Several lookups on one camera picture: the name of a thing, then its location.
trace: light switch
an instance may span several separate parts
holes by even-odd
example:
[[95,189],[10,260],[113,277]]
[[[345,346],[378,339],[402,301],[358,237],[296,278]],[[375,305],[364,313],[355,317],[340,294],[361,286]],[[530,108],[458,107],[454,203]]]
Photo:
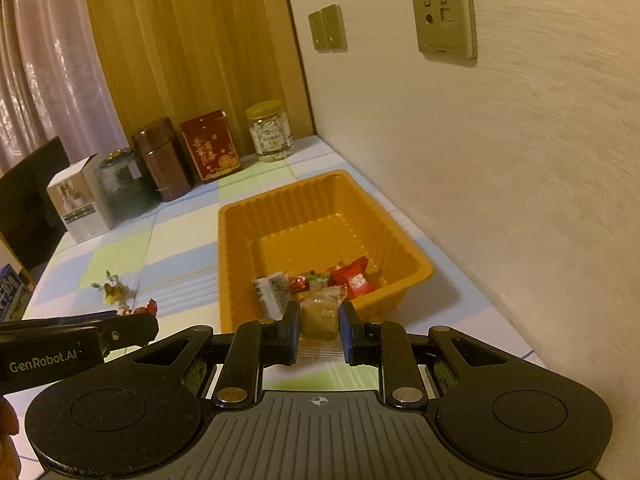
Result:
[[326,44],[331,50],[347,50],[347,37],[344,32],[344,22],[340,6],[331,5],[320,11],[324,24]]
[[311,27],[314,49],[328,50],[326,36],[324,35],[324,24],[322,23],[322,12],[316,10],[316,12],[309,15],[309,27]]
[[414,14],[420,52],[459,59],[478,56],[473,0],[414,0]]

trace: human hand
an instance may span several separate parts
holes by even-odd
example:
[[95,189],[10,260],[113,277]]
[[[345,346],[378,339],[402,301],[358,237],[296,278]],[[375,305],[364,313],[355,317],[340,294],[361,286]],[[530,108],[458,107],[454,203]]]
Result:
[[0,480],[17,480],[22,465],[10,435],[20,430],[14,407],[6,399],[0,400]]

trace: plaid tablecloth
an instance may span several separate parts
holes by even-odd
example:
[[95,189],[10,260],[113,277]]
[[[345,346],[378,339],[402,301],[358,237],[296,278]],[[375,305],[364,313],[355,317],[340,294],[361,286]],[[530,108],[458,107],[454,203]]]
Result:
[[[45,270],[26,317],[69,316],[108,310],[92,282],[104,279],[108,269],[119,274],[141,306],[149,298],[159,305],[158,338],[195,324],[220,329],[218,312],[218,211],[222,205],[274,189],[315,174],[342,168],[374,196],[433,260],[436,272],[406,294],[390,319],[408,332],[426,333],[433,325],[453,326],[507,352],[542,364],[530,346],[501,316],[473,283],[402,212],[319,137],[296,142],[296,152],[271,164],[255,157],[244,169],[211,184],[199,186],[171,203],[163,203],[135,220],[82,244],[66,234]],[[110,358],[124,354],[114,352]],[[351,368],[340,362],[339,348],[303,346],[299,363],[289,369],[265,370],[264,386],[285,389],[374,388],[374,368]],[[23,427],[24,413],[39,391],[33,388],[8,396]],[[22,457],[20,478],[42,472],[24,432],[15,438]]]

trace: brown canister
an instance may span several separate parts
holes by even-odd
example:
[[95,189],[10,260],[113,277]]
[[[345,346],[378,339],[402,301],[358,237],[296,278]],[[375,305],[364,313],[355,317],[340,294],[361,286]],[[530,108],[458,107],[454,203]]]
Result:
[[160,119],[136,131],[133,145],[156,182],[163,202],[181,197],[191,189],[168,118]]

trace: gray ribbed plate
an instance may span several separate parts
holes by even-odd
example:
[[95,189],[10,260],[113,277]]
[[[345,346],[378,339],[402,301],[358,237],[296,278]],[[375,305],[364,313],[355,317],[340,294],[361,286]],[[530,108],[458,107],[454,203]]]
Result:
[[[47,480],[63,476],[46,473]],[[265,392],[215,416],[202,438],[144,480],[495,480],[453,456],[417,413],[375,392]],[[581,474],[575,480],[595,480]]]

